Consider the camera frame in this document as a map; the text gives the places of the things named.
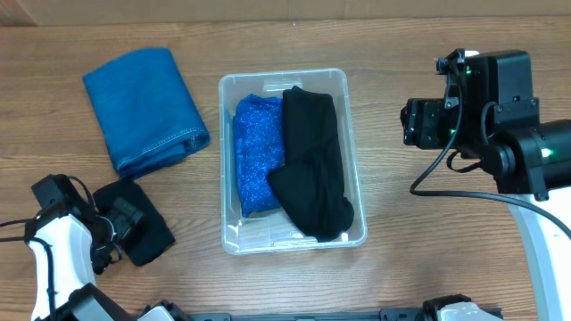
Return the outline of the black cloth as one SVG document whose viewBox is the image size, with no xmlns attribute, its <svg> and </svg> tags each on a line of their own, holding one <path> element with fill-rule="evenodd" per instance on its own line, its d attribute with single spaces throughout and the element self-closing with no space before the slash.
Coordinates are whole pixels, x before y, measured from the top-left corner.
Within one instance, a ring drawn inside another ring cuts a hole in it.
<svg viewBox="0 0 571 321">
<path fill-rule="evenodd" d="M 333 97 L 294 86 L 283 93 L 282 112 L 285 164 L 316 156 L 341 179 L 343 164 Z"/>
<path fill-rule="evenodd" d="M 103 214 L 116 198 L 127 202 L 144 213 L 132 235 L 121 249 L 135 266 L 143 266 L 161 256 L 176 240 L 162 215 L 153 206 L 143 189 L 132 180 L 119 180 L 106 185 L 93 194 L 98 214 Z"/>
<path fill-rule="evenodd" d="M 333 144 L 271 171 L 269 186 L 290 220 L 306 236 L 330 242 L 348 231 L 354 208 L 344 194 L 340 148 Z"/>
</svg>

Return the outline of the blue denim jeans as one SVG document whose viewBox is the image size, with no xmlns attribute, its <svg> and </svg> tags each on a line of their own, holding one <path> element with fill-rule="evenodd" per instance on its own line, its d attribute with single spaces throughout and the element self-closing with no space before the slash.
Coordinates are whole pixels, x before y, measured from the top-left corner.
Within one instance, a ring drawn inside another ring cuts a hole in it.
<svg viewBox="0 0 571 321">
<path fill-rule="evenodd" d="M 173 165 L 210 143 L 167 48 L 126 53 L 84 75 L 83 83 L 121 178 Z"/>
</svg>

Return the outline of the sparkly blue cloth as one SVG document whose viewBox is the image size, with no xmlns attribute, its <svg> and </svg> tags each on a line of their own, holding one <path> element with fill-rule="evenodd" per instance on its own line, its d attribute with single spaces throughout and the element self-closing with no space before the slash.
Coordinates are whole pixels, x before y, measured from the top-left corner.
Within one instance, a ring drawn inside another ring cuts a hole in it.
<svg viewBox="0 0 571 321">
<path fill-rule="evenodd" d="M 242 216 L 278 208 L 267 175 L 284 164 L 282 99 L 246 96 L 237 105 L 233 134 Z"/>
</svg>

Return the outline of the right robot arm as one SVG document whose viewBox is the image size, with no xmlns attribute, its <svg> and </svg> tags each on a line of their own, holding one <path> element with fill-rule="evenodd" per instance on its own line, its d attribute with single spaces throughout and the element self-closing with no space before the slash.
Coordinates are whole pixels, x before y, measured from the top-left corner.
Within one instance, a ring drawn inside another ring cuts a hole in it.
<svg viewBox="0 0 571 321">
<path fill-rule="evenodd" d="M 494 179 L 517 224 L 538 318 L 570 317 L 570 123 L 541 122 L 531 59 L 521 50 L 457 49 L 438 58 L 440 99 L 411 98 L 401 110 L 403 141 L 438 151 L 437 162 L 468 161 Z"/>
</svg>

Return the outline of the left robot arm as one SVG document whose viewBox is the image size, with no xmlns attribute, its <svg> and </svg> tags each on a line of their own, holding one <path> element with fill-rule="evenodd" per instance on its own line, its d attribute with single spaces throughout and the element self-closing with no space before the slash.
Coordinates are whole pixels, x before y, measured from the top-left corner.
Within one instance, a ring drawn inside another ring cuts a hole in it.
<svg viewBox="0 0 571 321">
<path fill-rule="evenodd" d="M 36 258 L 34 320 L 131 320 L 96 286 L 95 278 L 127 257 L 141 267 L 175 242 L 162 215 L 130 180 L 94 193 L 80 180 L 49 175 L 32 187 L 40 210 L 25 225 L 24 241 Z"/>
</svg>

